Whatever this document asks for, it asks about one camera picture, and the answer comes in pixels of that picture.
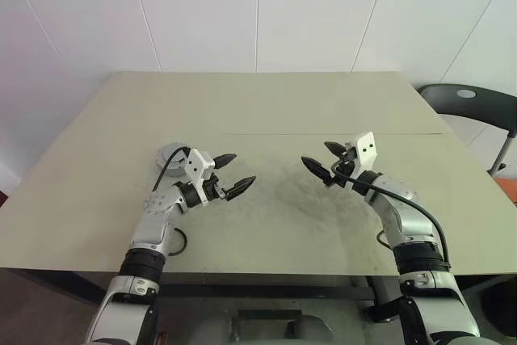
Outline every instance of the beige table top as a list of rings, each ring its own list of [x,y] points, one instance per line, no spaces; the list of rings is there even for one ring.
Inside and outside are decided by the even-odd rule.
[[[395,73],[116,74],[2,207],[0,267],[117,271],[157,150],[183,141],[238,155],[218,174],[227,186],[258,178],[235,201],[182,217],[189,245],[166,271],[395,275],[378,216],[300,162],[330,164],[323,141],[368,130],[375,170],[418,191],[456,274],[517,271],[517,211]]]

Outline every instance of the chair backrest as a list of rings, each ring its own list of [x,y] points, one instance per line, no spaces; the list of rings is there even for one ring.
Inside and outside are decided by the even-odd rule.
[[[506,129],[508,137],[517,134],[517,97],[461,84],[429,84],[418,93],[438,113],[463,116]]]

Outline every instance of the black cable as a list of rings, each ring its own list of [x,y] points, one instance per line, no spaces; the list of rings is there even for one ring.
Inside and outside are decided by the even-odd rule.
[[[180,228],[174,228],[174,230],[176,232],[178,232],[179,234],[181,234],[181,237],[183,238],[183,246],[175,252],[170,252],[169,256],[177,256],[177,255],[181,254],[187,248],[187,244],[188,244],[188,239],[187,239],[187,235],[185,234],[185,232],[183,232]]]
[[[167,161],[165,162],[165,165],[163,165],[162,171],[160,171],[160,174],[158,175],[158,178],[156,179],[156,182],[154,183],[152,191],[156,191],[156,189],[158,189],[158,185],[162,181],[163,175],[165,174],[165,172],[167,170],[167,167],[169,167],[170,162],[172,162],[172,158],[174,158],[178,154],[178,152],[180,152],[180,151],[183,151],[185,153],[185,155],[188,156],[188,153],[190,152],[190,150],[191,149],[189,147],[186,147],[186,146],[179,147],[178,149],[174,150],[174,152],[167,158]],[[181,254],[184,250],[187,249],[187,244],[188,244],[188,239],[187,239],[187,235],[185,234],[185,232],[183,232],[180,228],[174,228],[174,230],[182,235],[182,237],[183,237],[183,246],[179,250],[177,250],[175,252],[170,252],[169,256],[176,256],[176,255]]]
[[[384,230],[381,230],[376,236],[375,236],[375,239],[377,240],[377,242],[379,244],[381,244],[382,246],[385,246],[386,248],[388,248],[389,250],[391,250],[391,247],[386,244],[385,242],[383,242],[382,240],[380,240],[380,236],[382,236],[383,234],[385,234]]]
[[[344,179],[345,181],[349,181],[352,183],[358,183],[359,185],[363,185],[367,187],[370,190],[377,191],[381,194],[384,194],[388,197],[394,198],[395,200],[399,200],[403,202],[406,205],[409,205],[411,208],[414,208],[418,210],[421,214],[423,214],[427,219],[435,226],[436,231],[438,232],[439,239],[442,242],[442,252],[443,252],[443,260],[444,262],[450,267],[451,264],[449,263],[449,252],[447,248],[447,242],[445,241],[445,233],[443,232],[442,227],[440,226],[439,222],[430,214],[426,209],[424,209],[422,206],[416,204],[415,202],[408,200],[396,193],[393,193],[392,191],[385,190],[381,187],[377,187],[374,185],[371,185],[370,183],[366,183],[363,181],[359,181],[358,179],[353,179],[340,171],[337,170],[338,165],[340,164],[340,161],[337,161],[334,165],[332,165],[331,170],[336,174],[340,179]]]
[[[174,152],[169,156],[169,158],[167,159],[167,162],[165,162],[165,165],[163,165],[162,167],[162,171],[160,171],[160,175],[158,176],[158,178],[156,179],[156,182],[154,183],[154,186],[153,186],[153,190],[152,191],[156,191],[156,189],[158,189],[158,185],[160,184],[160,182],[162,181],[162,178],[163,178],[163,175],[165,174],[166,170],[167,170],[167,167],[169,167],[170,165],[170,162],[172,161],[172,158],[174,158],[176,156],[176,154],[179,152],[179,151],[183,151],[187,156],[188,156],[188,153],[190,152],[190,148],[189,147],[179,147],[178,149],[175,149]]]

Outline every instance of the floor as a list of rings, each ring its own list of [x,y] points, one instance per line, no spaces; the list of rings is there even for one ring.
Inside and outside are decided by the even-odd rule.
[[[469,302],[481,332],[504,345],[505,339],[482,316],[478,301]],[[10,271],[0,269],[0,344],[80,344],[95,307],[63,296]],[[169,333],[169,344],[184,343],[195,325],[213,312],[238,309],[301,309],[322,318],[334,330],[335,343],[401,345],[400,323],[367,322],[359,306],[337,300],[255,300],[175,298],[162,300],[159,329]],[[286,322],[242,322],[242,339],[281,338]]]

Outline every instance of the chair leg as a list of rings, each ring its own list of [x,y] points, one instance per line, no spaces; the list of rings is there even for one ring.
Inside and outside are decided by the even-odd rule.
[[[501,151],[499,151],[498,156],[495,158],[495,162],[490,168],[488,174],[490,174],[491,177],[495,176],[495,173],[498,172],[499,166],[501,166],[502,160],[506,156],[506,153],[508,152],[508,149],[510,148],[511,142],[514,140],[513,137],[507,137],[504,141],[504,144],[501,147]]]

